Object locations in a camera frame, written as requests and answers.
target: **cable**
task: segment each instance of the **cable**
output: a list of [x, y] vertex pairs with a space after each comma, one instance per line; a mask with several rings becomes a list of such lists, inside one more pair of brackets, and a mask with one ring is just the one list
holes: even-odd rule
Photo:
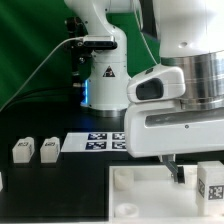
[[42, 66], [49, 60], [49, 58], [65, 43], [74, 41], [74, 40], [82, 40], [82, 37], [70, 38], [61, 42], [58, 46], [56, 46], [51, 53], [44, 59], [44, 61], [34, 70], [34, 72], [29, 76], [29, 78], [22, 84], [22, 86], [16, 91], [16, 93], [6, 101], [6, 103], [1, 107], [0, 113], [3, 109], [21, 92], [21, 90], [29, 83], [29, 81], [36, 75], [36, 73], [42, 68]]
[[72, 94], [72, 92], [68, 92], [68, 93], [57, 93], [57, 94], [42, 94], [42, 95], [34, 95], [34, 96], [30, 96], [32, 95], [33, 93], [31, 94], [27, 94], [26, 96], [19, 96], [19, 97], [16, 97], [14, 98], [12, 101], [10, 101], [3, 109], [6, 110], [7, 108], [9, 108], [10, 106], [12, 106], [14, 103], [17, 103], [17, 101], [21, 101], [21, 100], [26, 100], [26, 99], [30, 99], [30, 98], [38, 98], [38, 97], [49, 97], [49, 96], [64, 96], [64, 95], [69, 95], [69, 94]]
[[38, 89], [30, 90], [30, 91], [27, 91], [25, 93], [19, 94], [14, 99], [25, 97], [25, 96], [35, 94], [35, 93], [40, 93], [40, 92], [48, 92], [48, 91], [61, 90], [61, 89], [72, 89], [72, 88], [74, 88], [74, 87], [72, 87], [72, 86], [58, 86], [58, 87], [38, 88]]
[[140, 35], [141, 35], [141, 37], [142, 37], [142, 40], [143, 40], [143, 42], [144, 42], [144, 44], [145, 44], [145, 47], [146, 47], [146, 49], [147, 49], [147, 51], [148, 51], [150, 57], [152, 58], [153, 62], [157, 65], [158, 63], [157, 63], [156, 59], [154, 58], [154, 56], [153, 56], [153, 54], [152, 54], [152, 51], [149, 49], [149, 46], [148, 46], [148, 44], [147, 44], [147, 42], [146, 42], [146, 39], [145, 39], [145, 37], [144, 37], [144, 34], [141, 32], [141, 28], [142, 28], [142, 26], [143, 26], [143, 18], [142, 18], [142, 14], [140, 13], [140, 22], [139, 22], [139, 19], [138, 19], [138, 16], [137, 16], [137, 9], [136, 9], [136, 6], [135, 6], [135, 0], [132, 0], [132, 4], [133, 4], [133, 8], [134, 8], [135, 20], [136, 20], [136, 22], [137, 22], [137, 25], [138, 25], [138, 28], [139, 28]]

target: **black sticker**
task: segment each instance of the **black sticker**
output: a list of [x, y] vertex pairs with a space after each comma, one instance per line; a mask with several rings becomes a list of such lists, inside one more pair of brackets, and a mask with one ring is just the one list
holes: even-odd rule
[[87, 142], [86, 150], [101, 150], [106, 149], [106, 142]]
[[105, 71], [103, 77], [115, 77], [114, 72], [110, 66]]
[[210, 186], [208, 200], [223, 199], [224, 186]]
[[124, 133], [113, 133], [112, 139], [113, 140], [125, 140], [125, 135], [124, 135]]
[[125, 142], [112, 142], [112, 149], [126, 149]]
[[29, 142], [20, 142], [18, 146], [28, 146]]
[[198, 191], [201, 194], [201, 196], [205, 197], [205, 184], [201, 181], [201, 179], [198, 179]]
[[47, 142], [45, 146], [55, 146], [55, 142]]
[[88, 136], [88, 140], [105, 140], [107, 139], [106, 133], [91, 133]]

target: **label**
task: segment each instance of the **label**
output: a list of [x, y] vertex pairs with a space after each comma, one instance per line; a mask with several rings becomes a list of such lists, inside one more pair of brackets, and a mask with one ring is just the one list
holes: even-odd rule
[[18, 146], [28, 146], [29, 142], [20, 142]]
[[103, 77], [115, 77], [112, 68], [109, 66], [107, 70], [104, 72]]
[[55, 142], [47, 142], [45, 146], [55, 146]]

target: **green backdrop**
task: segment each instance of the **green backdrop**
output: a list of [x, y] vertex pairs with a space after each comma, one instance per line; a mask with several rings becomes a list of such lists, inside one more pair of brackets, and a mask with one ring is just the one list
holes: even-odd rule
[[[0, 106], [50, 51], [68, 38], [64, 20], [70, 16], [74, 14], [63, 0], [0, 1]], [[141, 40], [134, 15], [110, 14], [108, 20], [124, 30], [128, 37], [128, 73], [133, 76], [151, 67], [153, 62]], [[148, 38], [147, 41], [158, 60], [158, 44]], [[69, 52], [61, 48], [24, 91], [70, 85], [70, 62]], [[82, 76], [88, 77], [88, 73], [89, 69], [84, 69]]]

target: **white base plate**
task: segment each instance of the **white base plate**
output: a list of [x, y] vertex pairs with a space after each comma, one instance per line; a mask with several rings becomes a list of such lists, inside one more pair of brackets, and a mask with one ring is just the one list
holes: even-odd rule
[[[131, 169], [134, 185], [118, 190], [114, 183], [116, 169]], [[186, 185], [174, 183], [165, 166], [110, 167], [109, 220], [113, 223], [224, 223], [224, 217], [198, 217], [196, 205], [197, 167], [185, 166]], [[117, 218], [115, 208], [123, 203], [139, 209], [137, 218]]]

